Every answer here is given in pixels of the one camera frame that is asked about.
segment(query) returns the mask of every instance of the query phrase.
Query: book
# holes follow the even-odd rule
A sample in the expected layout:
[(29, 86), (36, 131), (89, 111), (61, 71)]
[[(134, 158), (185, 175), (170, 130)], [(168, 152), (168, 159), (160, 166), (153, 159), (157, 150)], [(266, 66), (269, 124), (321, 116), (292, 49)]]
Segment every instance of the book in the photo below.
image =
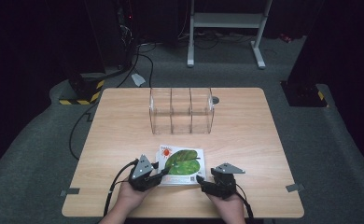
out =
[(206, 179), (204, 154), (201, 148), (160, 145), (156, 153), (159, 162), (158, 173), (169, 169), (161, 186), (196, 185), (196, 175)]

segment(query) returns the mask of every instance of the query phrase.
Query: hazard tape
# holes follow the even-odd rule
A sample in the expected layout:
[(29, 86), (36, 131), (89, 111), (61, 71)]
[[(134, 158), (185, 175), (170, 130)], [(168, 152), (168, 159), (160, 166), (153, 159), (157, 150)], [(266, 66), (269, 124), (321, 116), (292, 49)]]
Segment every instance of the hazard tape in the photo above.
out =
[(90, 105), (94, 104), (100, 96), (101, 88), (104, 86), (104, 81), (98, 82), (93, 95), (89, 99), (60, 99), (61, 105)]
[(321, 91), (318, 91), (319, 100), (323, 104), (323, 106), (328, 107), (328, 103), (325, 101), (325, 96)]

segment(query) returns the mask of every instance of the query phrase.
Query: black cable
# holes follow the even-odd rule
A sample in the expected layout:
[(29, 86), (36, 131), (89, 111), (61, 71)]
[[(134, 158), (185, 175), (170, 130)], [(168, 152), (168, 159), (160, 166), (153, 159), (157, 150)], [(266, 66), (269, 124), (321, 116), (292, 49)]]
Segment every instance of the black cable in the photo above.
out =
[(119, 176), (121, 175), (121, 173), (123, 173), (123, 171), (125, 169), (127, 169), (129, 166), (131, 165), (136, 165), (137, 163), (139, 162), (138, 159), (135, 159), (135, 161), (130, 161), (127, 165), (125, 165), (123, 168), (121, 168), (121, 170), (118, 172), (118, 174), (116, 175), (115, 179), (113, 180), (112, 182), (112, 185), (110, 186), (109, 188), (109, 192), (108, 192), (108, 195), (106, 197), (106, 203), (105, 203), (105, 208), (104, 208), (104, 216), (106, 216), (107, 214), (107, 210), (109, 208), (109, 203), (110, 203), (110, 199), (112, 198), (112, 193), (113, 193), (113, 190), (115, 189), (115, 186), (120, 183), (120, 182), (116, 182), (118, 181), (118, 178)]
[(185, 31), (186, 24), (188, 23), (188, 14), (189, 14), (189, 1), (186, 1), (185, 20), (183, 22), (183, 26), (182, 26), (181, 32), (179, 33), (179, 35), (177, 37), (178, 39), (183, 34), (183, 32)]
[(236, 44), (239, 44), (239, 43), (244, 43), (246, 41), (249, 41), (249, 40), (252, 40), (255, 36), (254, 35), (251, 35), (249, 38), (247, 39), (243, 39), (245, 37), (245, 35), (241, 35), (241, 36), (232, 36), (232, 37), (237, 37), (238, 39), (235, 39), (235, 40), (229, 40), (229, 39), (226, 39), (226, 38), (229, 38), (229, 37), (221, 37), (219, 39), (219, 42), (220, 43), (236, 43)]
[(79, 124), (80, 120), (83, 119), (83, 117), (85, 115), (87, 115), (87, 122), (91, 122), (92, 121), (92, 118), (91, 118), (91, 113), (89, 113), (89, 111), (91, 109), (93, 109), (95, 106), (98, 105), (98, 102), (95, 103), (94, 105), (90, 106), (89, 109), (87, 109), (81, 116), (80, 118), (77, 120), (77, 122), (75, 123), (74, 127), (72, 128), (70, 134), (69, 134), (69, 151), (71, 152), (71, 155), (77, 159), (77, 161), (79, 160), (79, 157), (77, 155), (75, 155), (74, 151), (72, 150), (72, 136), (74, 135), (74, 131), (75, 131), (75, 128), (77, 127), (77, 125)]
[(137, 55), (147, 58), (151, 63), (150, 74), (149, 74), (149, 87), (152, 88), (153, 61), (148, 56), (146, 56), (144, 54), (137, 54)]
[(254, 214), (252, 212), (252, 209), (251, 209), (251, 205), (246, 201), (246, 199), (241, 196), (241, 194), (239, 192), (235, 192), (235, 194), (241, 199), (243, 200), (243, 203), (245, 205), (245, 208), (246, 208), (246, 212), (248, 213), (248, 220), (249, 220), (249, 223), (254, 223)]
[(154, 50), (156, 47), (157, 47), (157, 43), (153, 43), (153, 44), (150, 44), (150, 43), (147, 43), (147, 44), (141, 44), (139, 47), (142, 47), (143, 45), (153, 45), (153, 48), (152, 49), (147, 49), (147, 50), (144, 50), (144, 51), (139, 51), (138, 53), (148, 53), (152, 50)]
[(135, 62), (133, 64), (132, 68), (130, 69), (130, 71), (127, 74), (127, 76), (120, 82), (120, 84), (118, 84), (118, 86), (116, 88), (119, 88), (127, 80), (127, 78), (130, 76), (130, 74), (132, 73), (132, 71), (135, 69), (136, 63), (138, 62), (138, 58), (139, 58), (138, 57), (139, 48), (140, 48), (140, 46), (138, 46), (138, 48), (136, 50)]
[(243, 194), (244, 194), (244, 198), (246, 199), (246, 195), (245, 195), (245, 192), (244, 192), (244, 190), (240, 187), (240, 185), (238, 185), (238, 184), (235, 184), (242, 192), (243, 192)]
[(84, 80), (86, 81), (102, 81), (105, 79), (108, 79), (110, 77), (116, 77), (118, 75), (121, 75), (123, 73), (125, 73), (128, 70), (128, 67), (124, 67), (122, 70), (115, 72), (115, 73), (111, 73), (102, 77), (85, 77)]
[(136, 69), (136, 67), (133, 69), (134, 70), (134, 72), (136, 73), (136, 74), (139, 74), (140, 72), (138, 71), (138, 69)]
[(204, 47), (201, 47), (200, 45), (197, 45), (198, 42), (200, 42), (198, 39), (196, 39), (196, 41), (194, 41), (194, 47), (197, 47), (198, 49), (212, 49), (214, 48), (218, 43), (219, 43), (219, 38), (217, 37), (216, 34), (212, 34), (212, 35), (205, 35), (204, 36), (205, 39), (203, 39), (203, 42), (204, 41), (216, 41), (214, 45), (208, 47), (208, 48), (204, 48)]

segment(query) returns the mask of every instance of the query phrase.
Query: hand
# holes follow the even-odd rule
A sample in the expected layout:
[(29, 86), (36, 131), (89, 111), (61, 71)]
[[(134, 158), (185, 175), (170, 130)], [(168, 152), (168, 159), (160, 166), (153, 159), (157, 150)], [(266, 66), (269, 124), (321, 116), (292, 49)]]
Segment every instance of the hand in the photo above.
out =
[(108, 212), (108, 214), (101, 220), (100, 224), (112, 223), (121, 224), (124, 223), (126, 217), (137, 208), (144, 201), (145, 197), (153, 190), (148, 189), (144, 192), (134, 190), (126, 178), (121, 183), (118, 198), (115, 206)]
[(233, 194), (227, 199), (206, 194), (227, 224), (245, 224), (243, 201)]

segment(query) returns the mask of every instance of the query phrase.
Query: wooden table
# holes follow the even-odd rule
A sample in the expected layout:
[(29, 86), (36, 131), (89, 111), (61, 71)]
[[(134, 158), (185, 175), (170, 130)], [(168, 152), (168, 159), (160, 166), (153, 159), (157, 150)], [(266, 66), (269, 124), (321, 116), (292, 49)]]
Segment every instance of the wooden table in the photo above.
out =
[[(67, 217), (101, 217), (109, 187), (128, 162), (147, 155), (155, 161), (161, 144), (204, 149), (207, 176), (223, 162), (246, 171), (234, 175), (255, 217), (302, 217), (304, 214), (264, 92), (258, 88), (212, 88), (219, 98), (210, 134), (152, 134), (150, 89), (107, 89), (92, 122), (68, 194)], [(120, 178), (128, 176), (126, 170)], [(117, 198), (115, 188), (110, 207)], [(199, 186), (157, 187), (131, 217), (218, 217)]]

